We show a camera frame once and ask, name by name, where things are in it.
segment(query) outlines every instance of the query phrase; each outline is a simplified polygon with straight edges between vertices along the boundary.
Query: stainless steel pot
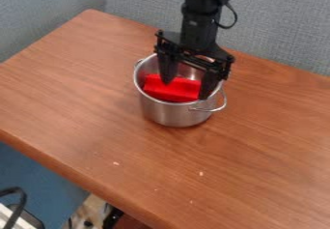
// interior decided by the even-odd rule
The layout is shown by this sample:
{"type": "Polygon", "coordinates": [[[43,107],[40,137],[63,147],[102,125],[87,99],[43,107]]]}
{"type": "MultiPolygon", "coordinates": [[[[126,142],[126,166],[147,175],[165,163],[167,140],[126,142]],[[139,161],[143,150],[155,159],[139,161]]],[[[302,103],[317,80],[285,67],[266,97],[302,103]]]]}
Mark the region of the stainless steel pot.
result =
{"type": "MultiPolygon", "coordinates": [[[[143,92],[146,76],[150,73],[159,73],[157,54],[141,60],[134,70],[134,84],[141,95],[142,111],[145,116],[157,123],[177,128],[190,127],[205,122],[213,112],[223,110],[227,106],[227,98],[222,89],[223,82],[219,83],[207,100],[191,102],[157,100],[143,92]],[[223,97],[223,104],[217,107],[221,97],[223,97]]],[[[189,65],[179,64],[178,75],[193,80],[202,80],[203,72],[189,65]]]]}

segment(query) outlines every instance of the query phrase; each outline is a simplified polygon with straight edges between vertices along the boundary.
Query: red object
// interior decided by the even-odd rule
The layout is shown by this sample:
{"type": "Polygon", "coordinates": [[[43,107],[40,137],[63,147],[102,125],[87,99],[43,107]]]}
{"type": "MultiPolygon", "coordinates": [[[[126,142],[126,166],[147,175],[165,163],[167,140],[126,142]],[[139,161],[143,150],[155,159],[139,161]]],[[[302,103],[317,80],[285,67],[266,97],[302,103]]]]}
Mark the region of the red object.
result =
{"type": "Polygon", "coordinates": [[[187,102],[199,99],[202,83],[183,77],[175,77],[170,84],[165,85],[159,74],[149,74],[143,91],[158,100],[187,102]]]}

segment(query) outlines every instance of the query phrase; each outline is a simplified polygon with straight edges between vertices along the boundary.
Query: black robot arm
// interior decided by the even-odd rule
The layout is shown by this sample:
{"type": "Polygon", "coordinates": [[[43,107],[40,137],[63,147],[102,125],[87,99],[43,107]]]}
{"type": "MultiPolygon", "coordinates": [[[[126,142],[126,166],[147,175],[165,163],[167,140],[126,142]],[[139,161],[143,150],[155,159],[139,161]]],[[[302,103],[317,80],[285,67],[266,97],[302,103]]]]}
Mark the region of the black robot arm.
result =
{"type": "Polygon", "coordinates": [[[225,6],[238,15],[230,0],[186,0],[182,6],[181,33],[159,31],[155,52],[159,56],[161,75],[167,84],[177,76],[178,64],[185,63],[205,71],[201,100],[207,99],[218,82],[229,78],[235,58],[217,44],[218,28],[231,28],[221,24],[225,6]]]}

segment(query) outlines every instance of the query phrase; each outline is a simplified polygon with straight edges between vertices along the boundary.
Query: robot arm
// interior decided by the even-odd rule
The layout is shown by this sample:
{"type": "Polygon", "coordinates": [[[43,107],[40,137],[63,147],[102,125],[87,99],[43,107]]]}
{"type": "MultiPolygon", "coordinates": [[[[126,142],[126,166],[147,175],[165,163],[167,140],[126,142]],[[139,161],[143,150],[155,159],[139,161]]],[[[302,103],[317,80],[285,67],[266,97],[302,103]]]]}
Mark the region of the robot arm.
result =
{"type": "Polygon", "coordinates": [[[186,0],[182,6],[181,33],[159,31],[155,52],[159,56],[161,76],[167,84],[177,76],[178,64],[182,62],[205,71],[199,99],[206,100],[219,81],[229,78],[235,58],[217,44],[218,28],[231,26],[221,24],[222,8],[230,0],[186,0]]]}

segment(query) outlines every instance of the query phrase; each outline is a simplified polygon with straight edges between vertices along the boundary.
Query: wooden table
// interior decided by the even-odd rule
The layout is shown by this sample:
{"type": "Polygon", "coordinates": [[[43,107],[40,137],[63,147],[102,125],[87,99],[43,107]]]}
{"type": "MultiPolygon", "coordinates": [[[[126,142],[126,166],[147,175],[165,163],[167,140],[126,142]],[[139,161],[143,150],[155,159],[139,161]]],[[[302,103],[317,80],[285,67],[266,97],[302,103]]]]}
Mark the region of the wooden table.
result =
{"type": "Polygon", "coordinates": [[[86,11],[8,60],[0,140],[155,229],[329,229],[329,77],[233,51],[229,108],[165,128],[131,80],[155,31],[86,11]]]}

